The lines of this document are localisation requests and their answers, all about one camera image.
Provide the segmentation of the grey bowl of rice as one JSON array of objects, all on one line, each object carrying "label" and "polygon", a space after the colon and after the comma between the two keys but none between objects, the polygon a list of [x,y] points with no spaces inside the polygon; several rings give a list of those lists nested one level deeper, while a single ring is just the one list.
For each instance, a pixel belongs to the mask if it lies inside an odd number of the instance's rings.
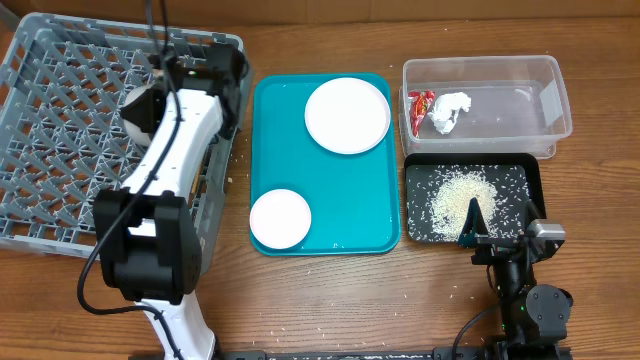
[{"label": "grey bowl of rice", "polygon": [[126,133],[135,144],[151,145],[165,108],[166,93],[157,83],[136,87],[126,96],[119,113]]}]

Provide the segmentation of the white tissue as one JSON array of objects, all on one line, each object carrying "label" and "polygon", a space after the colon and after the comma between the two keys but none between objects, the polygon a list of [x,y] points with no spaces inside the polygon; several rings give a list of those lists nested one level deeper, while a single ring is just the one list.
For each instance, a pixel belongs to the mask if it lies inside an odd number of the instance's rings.
[{"label": "white tissue", "polygon": [[430,112],[427,113],[435,129],[442,135],[450,134],[457,124],[460,111],[468,112],[472,99],[463,92],[439,96]]}]

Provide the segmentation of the red snack wrapper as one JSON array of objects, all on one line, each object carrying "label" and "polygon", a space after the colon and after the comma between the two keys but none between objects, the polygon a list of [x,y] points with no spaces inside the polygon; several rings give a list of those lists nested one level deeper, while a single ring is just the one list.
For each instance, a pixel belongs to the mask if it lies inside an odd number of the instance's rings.
[{"label": "red snack wrapper", "polygon": [[408,93],[408,99],[411,104],[409,112],[411,131],[418,138],[421,123],[435,101],[435,93],[433,91],[411,91]]}]

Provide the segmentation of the large white plate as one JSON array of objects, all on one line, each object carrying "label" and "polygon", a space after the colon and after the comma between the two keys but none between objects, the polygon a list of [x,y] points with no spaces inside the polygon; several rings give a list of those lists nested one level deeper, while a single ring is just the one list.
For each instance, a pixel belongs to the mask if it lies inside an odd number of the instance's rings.
[{"label": "large white plate", "polygon": [[390,105],[371,83],[353,77],[329,80],[310,95],[307,131],[328,151],[355,155],[373,149],[391,124]]}]

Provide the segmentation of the small white plate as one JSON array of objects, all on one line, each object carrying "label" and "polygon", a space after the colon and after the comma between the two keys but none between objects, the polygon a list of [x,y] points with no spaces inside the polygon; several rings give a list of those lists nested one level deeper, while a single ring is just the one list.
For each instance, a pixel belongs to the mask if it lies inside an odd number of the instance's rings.
[{"label": "small white plate", "polygon": [[298,245],[308,234],[312,213],[307,201],[288,189],[261,195],[249,216],[250,230],[263,246],[284,250]]}]

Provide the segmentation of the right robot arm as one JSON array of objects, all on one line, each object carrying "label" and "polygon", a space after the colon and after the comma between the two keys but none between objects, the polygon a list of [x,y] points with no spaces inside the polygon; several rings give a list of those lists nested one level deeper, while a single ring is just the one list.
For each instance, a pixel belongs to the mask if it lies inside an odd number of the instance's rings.
[{"label": "right robot arm", "polygon": [[[485,265],[498,302],[472,318],[451,347],[453,359],[571,360],[559,342],[567,335],[574,304],[561,288],[539,284],[533,265],[553,257],[566,240],[564,228],[541,217],[533,201],[526,202],[528,226],[512,239],[492,238],[478,201],[470,200],[458,245],[473,248],[471,262]],[[477,349],[459,348],[464,333],[484,316],[498,310],[504,334]]]}]

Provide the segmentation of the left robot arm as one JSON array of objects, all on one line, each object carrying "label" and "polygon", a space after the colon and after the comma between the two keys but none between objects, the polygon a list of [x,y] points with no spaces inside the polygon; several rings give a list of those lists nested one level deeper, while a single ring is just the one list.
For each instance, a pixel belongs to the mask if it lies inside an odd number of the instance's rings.
[{"label": "left robot arm", "polygon": [[252,81],[238,45],[212,43],[193,65],[172,50],[150,59],[151,83],[119,109],[144,148],[117,190],[94,199],[89,262],[105,284],[151,322],[165,359],[218,359],[195,289],[211,264],[224,208],[224,179]]}]

